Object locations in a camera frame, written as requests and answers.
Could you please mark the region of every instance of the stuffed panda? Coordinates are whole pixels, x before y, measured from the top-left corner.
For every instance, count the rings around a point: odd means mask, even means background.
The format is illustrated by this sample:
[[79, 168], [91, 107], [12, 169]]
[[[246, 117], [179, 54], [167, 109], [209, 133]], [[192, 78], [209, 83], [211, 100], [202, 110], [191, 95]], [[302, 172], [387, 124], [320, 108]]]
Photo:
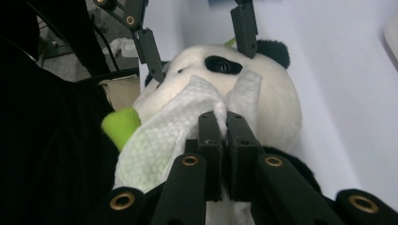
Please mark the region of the stuffed panda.
[[[247, 119], [266, 153], [290, 160], [320, 192], [310, 169], [290, 155], [302, 117], [299, 96], [286, 72], [287, 48], [270, 40], [257, 45], [254, 58], [224, 45], [190, 47], [164, 65], [163, 83], [149, 74], [132, 108], [104, 119], [105, 132], [121, 150], [115, 188], [146, 193], [164, 182], [174, 159], [184, 153], [185, 141], [197, 137], [197, 117], [213, 111], [223, 133], [226, 112], [232, 111]], [[248, 205], [237, 208], [233, 211], [240, 215], [225, 224], [253, 224]], [[210, 217], [207, 224], [219, 224], [216, 220]]]

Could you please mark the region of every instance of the black eye patch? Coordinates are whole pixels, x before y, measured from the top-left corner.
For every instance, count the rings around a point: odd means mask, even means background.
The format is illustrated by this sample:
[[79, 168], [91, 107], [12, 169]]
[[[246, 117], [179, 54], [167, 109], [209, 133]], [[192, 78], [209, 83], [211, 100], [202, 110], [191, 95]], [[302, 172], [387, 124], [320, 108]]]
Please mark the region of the black eye patch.
[[238, 74], [243, 66], [239, 63], [229, 61], [220, 56], [209, 56], [205, 59], [205, 64], [208, 70], [223, 74]]

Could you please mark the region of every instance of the white wall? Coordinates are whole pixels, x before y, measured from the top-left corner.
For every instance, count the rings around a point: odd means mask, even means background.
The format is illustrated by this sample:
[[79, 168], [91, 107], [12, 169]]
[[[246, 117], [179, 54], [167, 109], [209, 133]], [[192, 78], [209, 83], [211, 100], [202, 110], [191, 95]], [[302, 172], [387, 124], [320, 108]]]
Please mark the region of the white wall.
[[[195, 44], [234, 36], [234, 0], [151, 0], [145, 26], [162, 60]], [[332, 199], [369, 191], [398, 210], [398, 74], [382, 28], [395, 0], [254, 0], [258, 38], [284, 42], [301, 99], [296, 155]]]

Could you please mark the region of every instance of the panda head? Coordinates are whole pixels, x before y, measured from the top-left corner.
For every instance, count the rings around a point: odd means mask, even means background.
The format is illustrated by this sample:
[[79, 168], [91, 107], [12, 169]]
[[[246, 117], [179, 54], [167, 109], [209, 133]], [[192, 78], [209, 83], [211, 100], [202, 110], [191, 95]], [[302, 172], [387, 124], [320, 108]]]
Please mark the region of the panda head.
[[231, 90], [243, 69], [249, 69], [263, 76], [261, 84], [261, 97], [259, 113], [267, 111], [266, 119], [260, 121], [268, 128], [287, 126], [290, 131], [284, 132], [283, 143], [272, 143], [274, 136], [280, 134], [267, 134], [267, 137], [257, 137], [260, 143], [285, 149], [293, 139], [296, 139], [301, 127], [301, 110], [299, 98], [294, 85], [287, 75], [286, 69], [290, 64], [287, 48], [278, 41], [259, 40], [258, 51], [254, 58], [249, 58], [232, 47], [224, 45], [199, 45], [186, 49], [178, 54], [171, 62], [164, 65], [165, 80], [159, 84], [150, 75], [146, 79], [146, 89], [137, 98], [133, 107], [139, 113], [144, 124], [156, 112], [180, 93], [189, 83], [191, 76], [199, 76], [212, 85], [223, 96]]

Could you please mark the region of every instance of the white fur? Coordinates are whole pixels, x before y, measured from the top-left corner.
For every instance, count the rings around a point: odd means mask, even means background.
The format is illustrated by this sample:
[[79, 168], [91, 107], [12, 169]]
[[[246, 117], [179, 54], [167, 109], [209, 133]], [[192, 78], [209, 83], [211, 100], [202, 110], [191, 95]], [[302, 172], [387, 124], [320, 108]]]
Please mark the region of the white fur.
[[301, 108], [298, 94], [286, 70], [262, 54], [251, 59], [236, 49], [223, 45], [191, 47], [177, 55], [161, 86], [157, 89], [158, 83], [153, 80], [134, 103], [133, 107], [139, 113], [142, 123], [180, 93], [192, 75], [212, 83], [225, 96], [234, 87], [239, 75], [209, 71], [205, 59], [210, 55], [240, 63], [244, 68], [263, 76], [256, 138], [263, 145], [289, 152], [301, 130]]

